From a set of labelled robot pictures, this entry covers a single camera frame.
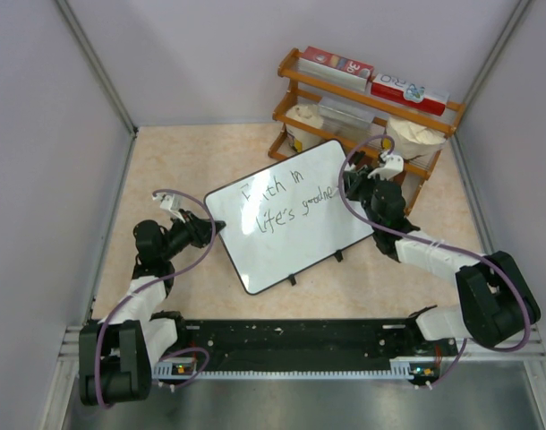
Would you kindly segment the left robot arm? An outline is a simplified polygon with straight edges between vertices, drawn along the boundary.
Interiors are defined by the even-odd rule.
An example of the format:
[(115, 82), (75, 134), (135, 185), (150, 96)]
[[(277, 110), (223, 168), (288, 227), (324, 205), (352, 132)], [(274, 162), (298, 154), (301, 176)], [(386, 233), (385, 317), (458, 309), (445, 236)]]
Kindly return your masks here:
[(114, 315), (85, 325), (79, 335), (79, 391), (85, 406), (144, 400), (152, 368), (163, 354), (180, 355), (190, 335), (178, 312), (155, 309), (169, 295), (175, 278), (172, 259), (191, 245), (202, 249), (226, 227), (223, 220), (200, 219), (179, 210), (171, 228), (146, 219), (132, 233), (137, 255), (126, 295)]

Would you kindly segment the white whiteboard black frame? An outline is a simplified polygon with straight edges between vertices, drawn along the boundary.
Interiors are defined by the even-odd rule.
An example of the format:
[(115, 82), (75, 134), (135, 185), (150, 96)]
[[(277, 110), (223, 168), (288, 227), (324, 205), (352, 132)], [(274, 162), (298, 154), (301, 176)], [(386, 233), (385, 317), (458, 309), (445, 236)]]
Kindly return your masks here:
[(208, 193), (245, 292), (257, 295), (369, 237), (341, 201), (346, 154), (331, 140)]

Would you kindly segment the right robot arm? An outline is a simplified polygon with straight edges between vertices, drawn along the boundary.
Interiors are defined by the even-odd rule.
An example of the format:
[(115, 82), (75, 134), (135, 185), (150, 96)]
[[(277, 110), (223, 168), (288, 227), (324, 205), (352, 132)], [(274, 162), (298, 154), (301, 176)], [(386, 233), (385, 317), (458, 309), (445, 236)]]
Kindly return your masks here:
[(541, 308), (510, 254), (477, 254), (433, 239), (406, 217), (399, 185), (379, 178), (367, 166), (340, 169), (338, 189), (345, 206), (360, 203), (364, 213), (357, 218), (373, 228), (382, 254), (421, 268), (457, 290), (457, 305), (416, 314), (416, 325), (404, 333), (411, 352), (425, 354), (437, 340), (454, 337), (501, 351), (503, 341), (527, 335), (541, 320)]

